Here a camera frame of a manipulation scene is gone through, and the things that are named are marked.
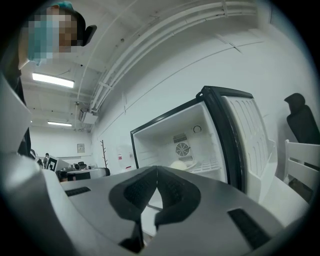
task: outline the refrigerator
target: refrigerator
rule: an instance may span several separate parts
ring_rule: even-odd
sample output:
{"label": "refrigerator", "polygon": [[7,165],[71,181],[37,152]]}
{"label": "refrigerator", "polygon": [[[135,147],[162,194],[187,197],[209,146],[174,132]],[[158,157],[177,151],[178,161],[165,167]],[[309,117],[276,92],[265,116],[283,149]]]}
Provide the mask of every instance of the refrigerator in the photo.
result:
{"label": "refrigerator", "polygon": [[[244,91],[204,86],[194,99],[130,135],[137,168],[182,165],[186,172],[230,184],[258,203],[277,168],[276,143],[268,138],[253,95]],[[159,196],[153,201],[161,201]]]}

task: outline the gray surface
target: gray surface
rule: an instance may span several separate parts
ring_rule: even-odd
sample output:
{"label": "gray surface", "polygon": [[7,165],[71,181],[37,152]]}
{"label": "gray surface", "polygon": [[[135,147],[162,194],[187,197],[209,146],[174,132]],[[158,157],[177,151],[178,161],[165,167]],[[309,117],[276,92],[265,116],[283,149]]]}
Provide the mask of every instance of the gray surface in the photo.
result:
{"label": "gray surface", "polygon": [[118,244],[131,237],[135,223],[118,216],[109,202],[109,192],[116,184],[134,177],[146,169],[148,167],[98,179],[63,182],[61,185],[64,190],[81,187],[91,189],[89,192],[70,196],[69,200],[95,229]]}
{"label": "gray surface", "polygon": [[[32,160],[16,154],[0,155],[0,188],[4,199],[28,234],[56,255],[136,255],[118,243],[133,233],[134,223],[121,219],[109,203],[109,192],[147,169],[59,183],[56,174],[40,170]],[[228,184],[185,171],[166,168],[195,184],[201,192],[197,209],[183,222],[161,225],[140,255],[220,255],[251,252],[247,241],[227,215],[244,209],[271,237],[282,230],[260,205]],[[88,187],[68,197],[64,190]]]}
{"label": "gray surface", "polygon": [[0,152],[18,151],[31,118],[31,112],[0,73]]}
{"label": "gray surface", "polygon": [[271,237],[281,224],[264,208],[232,186],[186,171],[164,168],[195,184],[201,193],[197,209],[183,222],[162,225],[141,255],[236,256],[252,251],[227,211],[244,209]]}

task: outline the white wall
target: white wall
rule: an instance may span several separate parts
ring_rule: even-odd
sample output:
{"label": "white wall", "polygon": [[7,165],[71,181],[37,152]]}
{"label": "white wall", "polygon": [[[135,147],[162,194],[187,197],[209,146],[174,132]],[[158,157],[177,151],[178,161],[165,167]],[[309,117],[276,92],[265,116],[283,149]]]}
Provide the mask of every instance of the white wall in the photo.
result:
{"label": "white wall", "polygon": [[[91,138],[86,132],[33,126],[30,128],[30,139],[31,148],[39,157],[49,153],[70,164],[95,163],[92,157]],[[78,153],[77,144],[84,144],[85,153]]]}
{"label": "white wall", "polygon": [[[130,131],[194,99],[203,86],[253,94],[268,136],[280,148],[285,139],[294,139],[286,121],[290,113],[284,102],[287,96],[303,94],[319,124],[319,92],[308,63],[288,55],[258,30],[248,32],[251,28],[237,18],[207,21],[171,37],[140,60],[102,106],[92,130],[97,163],[103,164],[100,140],[104,140],[108,167],[113,174],[119,172],[116,148],[131,144]],[[241,52],[214,34],[223,35]]]}

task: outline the sign on wall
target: sign on wall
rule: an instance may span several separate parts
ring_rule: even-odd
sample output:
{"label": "sign on wall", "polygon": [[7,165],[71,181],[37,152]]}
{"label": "sign on wall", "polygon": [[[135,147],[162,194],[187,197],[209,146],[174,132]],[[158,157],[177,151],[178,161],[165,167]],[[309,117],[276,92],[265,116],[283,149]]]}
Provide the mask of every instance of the sign on wall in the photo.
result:
{"label": "sign on wall", "polygon": [[85,144],[77,144],[78,153],[85,153]]}

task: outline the refrigerator fan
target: refrigerator fan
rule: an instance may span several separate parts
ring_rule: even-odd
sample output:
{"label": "refrigerator fan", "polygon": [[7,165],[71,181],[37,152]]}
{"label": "refrigerator fan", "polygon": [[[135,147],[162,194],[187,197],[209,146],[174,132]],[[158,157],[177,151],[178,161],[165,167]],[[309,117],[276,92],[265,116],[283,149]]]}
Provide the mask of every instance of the refrigerator fan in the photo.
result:
{"label": "refrigerator fan", "polygon": [[173,143],[178,160],[188,162],[194,159],[185,133],[173,136]]}
{"label": "refrigerator fan", "polygon": [[179,143],[175,148],[175,152],[179,156],[185,157],[189,153],[189,146],[185,143]]}

